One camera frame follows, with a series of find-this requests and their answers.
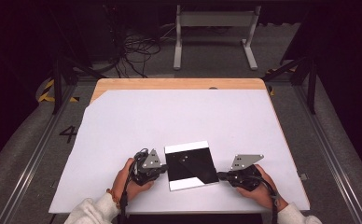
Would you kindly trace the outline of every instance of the table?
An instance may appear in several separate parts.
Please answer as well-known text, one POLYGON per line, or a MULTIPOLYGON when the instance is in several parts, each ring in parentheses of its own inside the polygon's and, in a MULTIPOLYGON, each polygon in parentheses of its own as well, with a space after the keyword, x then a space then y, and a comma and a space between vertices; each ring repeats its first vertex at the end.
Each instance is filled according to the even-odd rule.
MULTIPOLYGON (((165 146, 199 140, 209 142, 218 171, 228 171, 236 154, 264 154, 259 164, 283 197, 301 210, 310 209, 262 80, 132 78, 98 81, 49 212, 69 213, 84 198, 100 198, 127 158, 143 147, 155 148, 165 163, 165 146)), ((265 209, 240 197, 228 182, 170 192, 164 174, 127 211, 234 214, 265 209)))

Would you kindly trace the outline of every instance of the small black object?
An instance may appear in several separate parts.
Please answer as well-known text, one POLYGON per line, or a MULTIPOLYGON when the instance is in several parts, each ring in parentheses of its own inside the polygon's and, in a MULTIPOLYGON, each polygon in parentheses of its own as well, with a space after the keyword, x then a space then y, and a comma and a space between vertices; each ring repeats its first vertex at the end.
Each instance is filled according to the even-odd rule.
POLYGON ((149 181, 156 180, 160 174, 164 174, 168 170, 166 164, 160 163, 159 157, 155 149, 148 153, 148 149, 144 148, 137 152, 134 156, 134 166, 131 167, 132 180, 139 186, 143 186, 149 181))
POLYGON ((256 189, 262 174, 259 172, 255 165, 250 165, 243 170, 218 172, 216 173, 220 180, 228 180, 233 187, 240 187, 249 191, 256 189))

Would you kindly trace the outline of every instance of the yellow and black floor tape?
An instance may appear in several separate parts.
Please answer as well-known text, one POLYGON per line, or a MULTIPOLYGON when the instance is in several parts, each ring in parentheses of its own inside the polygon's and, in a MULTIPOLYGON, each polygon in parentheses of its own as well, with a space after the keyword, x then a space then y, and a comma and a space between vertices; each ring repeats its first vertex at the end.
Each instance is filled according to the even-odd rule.
MULTIPOLYGON (((55 98, 52 96, 49 96, 50 88, 52 88, 53 84, 55 83, 55 80, 51 77, 48 81, 47 85, 45 86, 45 89, 42 91, 41 96, 38 99, 38 102, 55 102, 55 98)), ((79 102, 79 97, 71 97, 70 102, 75 103, 79 102)))

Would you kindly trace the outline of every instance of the person's left hand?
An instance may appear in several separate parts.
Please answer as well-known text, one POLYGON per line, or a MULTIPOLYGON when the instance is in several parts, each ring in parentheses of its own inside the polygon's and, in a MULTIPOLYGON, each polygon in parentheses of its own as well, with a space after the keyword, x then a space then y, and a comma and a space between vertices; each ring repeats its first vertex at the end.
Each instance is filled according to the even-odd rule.
MULTIPOLYGON (((133 158, 129 158, 126 161, 125 166, 118 172, 117 177, 115 178, 114 184, 112 186, 112 190, 115 193, 115 196, 120 199, 122 196, 123 188, 125 187, 126 179, 128 178, 129 169, 134 162, 133 158)), ((126 191, 128 192, 128 201, 131 201, 137 194, 149 190, 154 185, 153 181, 149 181, 143 186, 139 186, 134 181, 129 182, 126 191)))

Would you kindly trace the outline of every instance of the gray floor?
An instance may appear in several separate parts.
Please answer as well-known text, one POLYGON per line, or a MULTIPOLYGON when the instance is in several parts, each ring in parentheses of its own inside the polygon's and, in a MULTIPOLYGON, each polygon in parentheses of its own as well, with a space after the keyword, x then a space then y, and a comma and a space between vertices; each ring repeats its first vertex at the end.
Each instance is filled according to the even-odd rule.
MULTIPOLYGON (((161 44, 160 53, 147 62, 145 71, 150 78, 262 77, 267 69, 279 66, 278 63, 297 29, 297 25, 269 25, 256 29, 252 49, 258 63, 257 71, 248 68, 240 43, 245 30, 239 28, 232 28, 222 35, 210 29, 186 31, 183 39, 182 69, 179 71, 173 70, 174 41, 168 39, 161 44)), ((131 69, 127 72, 131 77, 137 77, 131 69)), ((116 75, 114 71, 106 74, 112 77, 116 75)), ((302 183, 312 209, 304 214, 315 215, 323 223, 362 223, 362 219, 358 221, 353 215, 353 205, 362 208, 362 162, 347 138, 324 88, 320 82, 317 84, 317 114, 312 117, 300 100, 299 92, 305 91, 305 88, 291 86, 286 78, 287 76, 279 77, 268 84, 273 86, 272 103, 299 173, 308 176, 302 183), (314 130, 312 118, 317 119, 323 128, 325 138, 330 143, 354 195, 344 195, 345 191, 341 190, 342 184, 338 181, 336 170, 331 164, 328 165, 330 161, 327 159, 326 149, 323 147, 322 138, 314 130), (359 204, 348 203, 347 198, 354 196, 359 204)), ((48 213, 49 206, 75 140, 74 137, 71 143, 67 143, 68 137, 59 133, 70 126, 79 127, 94 85, 93 80, 85 78, 72 92, 73 96, 80 97, 80 101, 68 103, 59 116, 45 146, 45 154, 38 160, 39 166, 33 172, 31 181, 27 182, 28 188, 21 195, 20 203, 15 204, 10 223, 50 223, 52 215, 48 213)), ((9 139, 0 155, 0 215, 37 145, 42 142, 41 136, 53 119, 52 109, 53 103, 40 103, 38 109, 9 139)), ((66 217, 58 215, 53 223, 63 223, 66 217)), ((265 223, 270 223, 269 212, 263 214, 263 217, 265 223)))

